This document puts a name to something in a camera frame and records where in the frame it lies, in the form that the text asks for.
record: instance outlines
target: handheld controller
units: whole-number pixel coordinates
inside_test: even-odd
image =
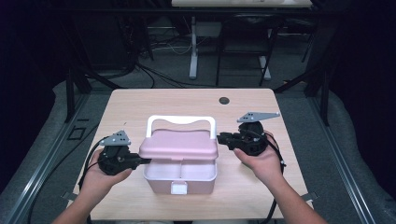
[[[242,122],[238,128],[239,133],[220,133],[218,142],[221,145],[227,145],[230,150],[240,148],[249,156],[258,156],[268,146],[267,136],[259,120],[278,116],[279,113],[248,112],[237,120],[237,122]]]
[[[105,149],[99,155],[98,164],[107,175],[116,175],[128,168],[135,170],[138,165],[151,162],[151,159],[143,159],[137,153],[129,152],[131,140],[125,131],[114,133],[100,145],[105,146]]]

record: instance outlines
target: pink plastic box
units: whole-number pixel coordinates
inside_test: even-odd
[[[206,120],[210,123],[210,131],[152,131],[152,123],[156,119],[175,124]],[[145,165],[144,176],[155,193],[211,193],[218,174],[216,122],[211,117],[151,116],[139,155],[152,159],[150,164]]]

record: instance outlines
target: table top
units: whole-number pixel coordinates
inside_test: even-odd
[[[230,102],[227,105],[221,104],[221,97],[227,97]],[[279,112],[274,93],[267,89],[116,90],[108,101],[92,147],[102,137],[124,130],[132,140],[130,151],[138,152],[146,136],[147,122],[151,115],[210,116],[217,123],[218,134],[237,133],[240,123],[236,120],[247,112]],[[153,130],[156,125],[161,128],[176,128],[174,124],[159,120],[153,124]],[[262,120],[262,126],[273,133],[278,142],[288,165],[285,168],[285,178],[300,195],[306,194],[304,179],[282,116]],[[197,121],[189,124],[188,129],[208,129],[208,124]],[[198,220],[266,217],[273,200],[269,190],[227,146],[218,145],[218,150],[218,175],[213,193],[156,194],[143,177],[145,165],[140,165],[126,180],[114,186],[93,209],[92,219]],[[78,185],[75,186],[75,193],[78,193]],[[278,208],[273,218],[282,218]]]
[[[310,0],[172,0],[173,7],[311,7]]]

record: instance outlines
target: forearm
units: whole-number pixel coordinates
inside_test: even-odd
[[[91,210],[96,204],[90,203],[90,200],[84,200],[78,196],[52,223],[85,223]]]
[[[282,177],[267,186],[288,224],[326,223]]]

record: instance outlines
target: human hand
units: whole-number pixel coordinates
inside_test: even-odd
[[[274,140],[274,136],[265,131],[268,137],[268,140],[276,146],[276,142]],[[275,183],[279,179],[283,179],[282,172],[280,170],[280,160],[276,155],[274,149],[270,146],[258,156],[249,156],[244,151],[239,148],[233,150],[235,156],[244,163],[247,167],[249,167],[255,176],[260,179],[260,181],[267,186],[271,187],[271,184]]]
[[[106,175],[97,164],[99,154],[102,151],[102,149],[99,149],[93,153],[89,165],[91,168],[85,174],[84,182],[78,195],[79,198],[84,198],[87,201],[86,203],[89,203],[92,207],[99,204],[114,185],[126,179],[132,172],[132,169],[126,169],[117,175]]]

